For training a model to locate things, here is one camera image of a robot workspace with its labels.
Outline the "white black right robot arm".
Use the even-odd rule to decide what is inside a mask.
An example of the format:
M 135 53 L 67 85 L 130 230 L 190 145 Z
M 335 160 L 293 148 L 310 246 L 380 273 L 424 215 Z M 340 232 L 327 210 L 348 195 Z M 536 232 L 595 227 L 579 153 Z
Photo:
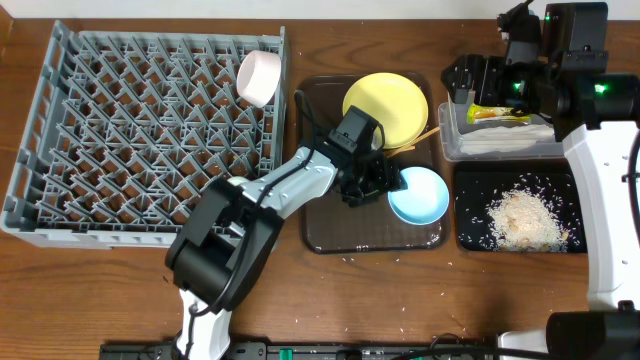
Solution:
M 607 69 L 608 6 L 521 2 L 497 17 L 501 56 L 466 54 L 443 70 L 451 161 L 563 157 L 587 244 L 588 307 L 498 339 L 503 359 L 639 355 L 639 79 Z

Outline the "light blue bowl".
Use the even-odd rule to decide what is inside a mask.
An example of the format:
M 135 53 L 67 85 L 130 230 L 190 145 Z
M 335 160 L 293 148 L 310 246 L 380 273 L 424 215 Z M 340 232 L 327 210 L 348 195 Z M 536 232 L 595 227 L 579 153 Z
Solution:
M 400 171 L 401 185 L 387 194 L 393 213 L 403 222 L 423 226 L 435 223 L 446 213 L 450 196 L 444 179 L 426 167 Z

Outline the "wooden chopstick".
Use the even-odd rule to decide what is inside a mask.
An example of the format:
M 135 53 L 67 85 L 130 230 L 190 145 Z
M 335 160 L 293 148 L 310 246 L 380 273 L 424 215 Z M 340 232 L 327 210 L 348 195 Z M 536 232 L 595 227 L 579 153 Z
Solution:
M 415 145 L 408 145 L 408 146 L 403 146 L 403 147 L 399 147 L 399 148 L 396 148 L 396 149 L 391 149 L 391 150 L 385 151 L 384 155 L 387 158 L 391 158 L 391 157 L 393 157 L 395 155 L 398 155 L 400 153 L 403 153 L 403 152 L 406 152 L 406 151 L 412 151 L 414 149 L 415 149 Z
M 433 128 L 433 129 L 431 129 L 431 130 L 427 131 L 426 133 L 424 133 L 424 134 L 422 134 L 422 135 L 418 136 L 417 138 L 415 138 L 414 140 L 412 140 L 411 142 L 409 142 L 408 144 L 406 144 L 406 145 L 404 145 L 404 146 L 408 146 L 408 145 L 415 145 L 415 148 L 416 148 L 416 145 L 417 145 L 418 143 L 420 143 L 421 141 L 423 141 L 423 140 L 425 140 L 425 139 L 427 139 L 427 138 L 431 137 L 432 135 L 434 135 L 434 134 L 438 133 L 439 131 L 440 131 L 440 128 L 439 128 L 439 127 L 435 127 L 435 128 Z

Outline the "pink white bowl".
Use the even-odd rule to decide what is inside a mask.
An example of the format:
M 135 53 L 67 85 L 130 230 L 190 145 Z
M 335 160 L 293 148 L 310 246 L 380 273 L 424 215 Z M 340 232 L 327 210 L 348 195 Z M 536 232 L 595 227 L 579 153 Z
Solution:
M 242 61 L 237 75 L 238 94 L 251 105 L 264 107 L 274 96 L 281 75 L 276 53 L 254 50 Z

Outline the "yellow round plate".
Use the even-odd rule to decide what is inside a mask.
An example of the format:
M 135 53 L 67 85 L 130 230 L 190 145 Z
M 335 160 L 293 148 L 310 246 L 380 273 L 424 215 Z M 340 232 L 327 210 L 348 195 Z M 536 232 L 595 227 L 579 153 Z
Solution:
M 355 106 L 378 121 L 384 149 L 407 145 L 425 129 L 429 106 L 421 88 L 396 73 L 373 73 L 358 79 L 343 98 L 342 113 Z

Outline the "yellow green snack wrapper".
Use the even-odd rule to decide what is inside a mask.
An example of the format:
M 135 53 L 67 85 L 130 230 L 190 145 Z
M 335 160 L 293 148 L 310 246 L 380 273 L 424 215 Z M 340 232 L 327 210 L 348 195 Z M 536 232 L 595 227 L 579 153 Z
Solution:
M 532 115 L 516 111 L 513 107 L 492 107 L 472 104 L 467 110 L 466 119 L 468 124 L 480 124 L 491 121 L 530 123 Z

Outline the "white napkin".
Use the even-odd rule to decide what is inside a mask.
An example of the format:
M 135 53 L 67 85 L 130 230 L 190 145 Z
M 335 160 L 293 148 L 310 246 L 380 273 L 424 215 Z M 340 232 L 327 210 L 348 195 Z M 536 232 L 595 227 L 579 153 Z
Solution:
M 554 130 L 546 125 L 484 128 L 462 135 L 460 151 L 468 155 L 515 152 L 553 138 Z

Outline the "white paper cup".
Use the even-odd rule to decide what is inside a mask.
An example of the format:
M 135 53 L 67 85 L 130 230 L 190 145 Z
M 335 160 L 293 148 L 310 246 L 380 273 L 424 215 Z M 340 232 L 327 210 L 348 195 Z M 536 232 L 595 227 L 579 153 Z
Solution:
M 227 181 L 233 185 L 233 186 L 238 186 L 244 183 L 248 182 L 248 179 L 241 177 L 241 176 L 233 176 L 227 179 Z

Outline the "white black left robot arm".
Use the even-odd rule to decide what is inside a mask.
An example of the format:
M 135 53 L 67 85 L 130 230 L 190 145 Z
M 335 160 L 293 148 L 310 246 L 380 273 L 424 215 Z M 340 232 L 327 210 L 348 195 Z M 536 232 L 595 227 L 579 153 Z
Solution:
M 313 134 L 267 175 L 218 179 L 202 192 L 165 257 L 185 307 L 174 358 L 225 354 L 232 312 L 254 287 L 291 214 L 332 188 L 352 207 L 399 188 L 399 169 L 384 154 L 397 130 L 352 106 L 337 127 Z

